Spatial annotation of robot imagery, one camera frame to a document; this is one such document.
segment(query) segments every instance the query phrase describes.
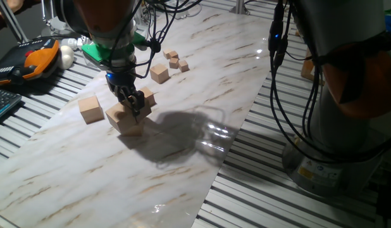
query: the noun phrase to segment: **marble surface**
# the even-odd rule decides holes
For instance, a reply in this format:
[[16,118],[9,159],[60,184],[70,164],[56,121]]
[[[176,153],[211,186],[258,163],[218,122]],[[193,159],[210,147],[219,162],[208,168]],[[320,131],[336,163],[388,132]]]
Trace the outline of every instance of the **marble surface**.
[[[176,21],[163,49],[190,71],[135,82],[157,102],[140,138],[106,119],[85,124],[79,99],[96,94],[104,111],[116,103],[98,75],[0,167],[0,214],[20,227],[191,227],[269,72],[270,23],[212,8]],[[162,52],[157,63],[168,66]]]

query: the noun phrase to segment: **black cable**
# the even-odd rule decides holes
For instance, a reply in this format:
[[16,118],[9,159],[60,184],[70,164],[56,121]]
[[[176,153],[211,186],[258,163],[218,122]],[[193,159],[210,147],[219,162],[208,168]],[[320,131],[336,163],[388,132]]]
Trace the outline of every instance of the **black cable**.
[[314,108],[315,108],[315,103],[316,103],[316,98],[318,96],[318,89],[319,89],[319,81],[320,81],[320,67],[319,66],[315,66],[315,76],[314,76],[314,88],[315,88],[315,92],[314,92],[314,97],[312,99],[312,105],[311,105],[311,109],[309,111],[309,115],[308,115],[308,123],[307,123],[307,127],[308,127],[308,137],[310,139],[313,139],[312,138],[312,133],[311,133],[311,119],[312,119],[312,115],[314,113]]
[[171,24],[173,23],[173,21],[174,21],[175,18],[176,18],[176,14],[177,14],[177,10],[174,12],[173,18],[171,19],[169,25],[167,26],[166,31],[163,31],[163,32],[164,32],[164,36],[163,36],[163,38],[161,38],[160,43],[162,43],[162,42],[164,41],[164,38],[166,37],[166,35],[167,35],[167,33],[168,33],[168,31],[169,31],[169,29],[170,29],[170,27],[171,27]]
[[312,84],[312,88],[311,88],[311,93],[309,93],[309,97],[308,97],[308,100],[307,100],[307,105],[305,106],[305,109],[304,109],[304,113],[302,114],[302,131],[304,133],[305,136],[308,136],[308,133],[307,133],[307,130],[306,130],[306,125],[305,125],[305,120],[306,120],[306,116],[307,116],[307,112],[308,112],[308,109],[309,109],[309,105],[311,104],[311,101],[312,101],[312,97],[314,96],[314,92],[315,92],[315,84],[313,83]]
[[247,3],[253,3],[253,2],[256,2],[256,3],[262,3],[261,1],[257,1],[257,0],[248,0],[244,3],[244,5],[246,5]]
[[160,41],[160,38],[162,36],[162,34],[164,33],[164,30],[169,26],[169,14],[167,12],[164,13],[165,16],[166,16],[166,25],[164,25],[164,27],[162,28],[162,30],[160,30],[160,35],[158,37],[158,42]]
[[291,57],[293,60],[297,60],[297,61],[305,61],[305,60],[311,60],[312,59],[312,56],[309,56],[307,58],[304,58],[304,59],[297,59],[296,57],[292,56],[288,51],[286,51],[286,54]]
[[177,9],[177,10],[175,10],[175,11],[173,11],[173,10],[166,10],[166,11],[165,11],[164,9],[162,9],[162,8],[160,8],[159,6],[156,6],[156,5],[155,5],[154,7],[155,7],[156,9],[162,11],[162,12],[165,11],[165,12],[167,12],[167,13],[183,13],[183,12],[185,12],[185,11],[187,11],[187,10],[193,8],[194,6],[198,5],[201,1],[202,1],[202,0],[197,0],[196,2],[192,3],[190,6],[184,8],[184,9]]
[[185,1],[184,1],[181,5],[179,5],[179,6],[169,6],[169,5],[165,4],[165,3],[163,3],[163,6],[175,10],[175,9],[180,9],[180,8],[182,8],[182,7],[185,6],[189,1],[190,1],[190,0],[185,0]]
[[293,147],[298,151],[300,152],[301,154],[303,154],[305,157],[313,160],[313,161],[316,161],[316,162],[320,162],[320,163],[325,163],[325,164],[334,164],[334,163],[338,163],[338,161],[323,161],[323,160],[319,160],[317,158],[314,158],[312,156],[310,156],[309,154],[303,152],[303,150],[301,150],[296,144],[295,142],[293,142],[289,135],[284,131],[283,129],[283,126],[281,125],[278,117],[277,117],[277,114],[276,114],[276,110],[274,108],[274,98],[273,98],[273,95],[274,95],[274,92],[276,91],[276,73],[277,73],[277,69],[274,68],[274,57],[273,55],[270,56],[270,68],[271,68],[271,90],[270,90],[270,108],[271,108],[271,112],[273,113],[273,116],[274,116],[274,119],[278,125],[278,128],[280,129],[280,131],[282,132],[282,134],[284,135],[284,137],[286,138],[286,140],[291,144],[293,145]]

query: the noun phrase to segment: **stack of wooden blocks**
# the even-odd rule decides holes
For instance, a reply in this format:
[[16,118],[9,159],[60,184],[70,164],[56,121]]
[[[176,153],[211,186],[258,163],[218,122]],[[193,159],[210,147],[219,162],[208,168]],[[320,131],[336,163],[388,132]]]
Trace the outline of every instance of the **stack of wooden blocks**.
[[[169,61],[169,67],[171,69],[180,69],[181,72],[186,72],[190,70],[189,64],[185,60],[180,60],[176,51],[171,49],[165,49],[163,51],[163,56]],[[156,66],[151,68],[151,78],[162,84],[166,82],[169,77],[169,70],[163,64],[157,64]]]
[[[123,136],[140,137],[144,132],[144,119],[151,114],[151,107],[156,105],[153,92],[147,87],[140,89],[145,96],[145,106],[140,109],[140,114],[134,116],[128,102],[117,103],[106,111],[110,124]],[[97,96],[92,96],[78,101],[80,113],[86,124],[104,120],[104,113]]]
[[[163,55],[167,60],[170,60],[169,66],[172,69],[179,68],[181,72],[190,70],[189,64],[185,60],[180,60],[176,51],[166,49]],[[162,84],[166,82],[170,76],[168,69],[162,65],[157,64],[151,68],[151,78]],[[151,107],[156,105],[153,92],[147,87],[140,89],[144,93],[145,105],[139,111],[138,116],[132,113],[132,107],[129,102],[117,103],[106,111],[107,118],[110,124],[123,136],[140,137],[144,132],[144,119],[151,114]],[[78,101],[80,113],[83,116],[86,124],[104,120],[104,113],[99,104],[97,96]]]

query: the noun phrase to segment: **orange object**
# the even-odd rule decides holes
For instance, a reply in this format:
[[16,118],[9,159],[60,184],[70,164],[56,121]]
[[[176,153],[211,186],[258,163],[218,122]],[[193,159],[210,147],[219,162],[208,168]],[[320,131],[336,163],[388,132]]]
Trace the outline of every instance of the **orange object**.
[[385,51],[364,59],[364,83],[358,99],[340,104],[350,72],[327,63],[323,65],[326,83],[342,112],[353,118],[375,118],[391,111],[391,57]]
[[28,68],[33,65],[37,66],[37,68],[35,68],[34,72],[24,75],[23,78],[28,80],[40,75],[51,64],[53,59],[55,59],[58,51],[59,42],[55,41],[52,48],[44,48],[31,53],[25,60],[24,67]]
[[57,67],[58,51],[59,42],[48,38],[13,47],[0,60],[0,86],[50,76]]

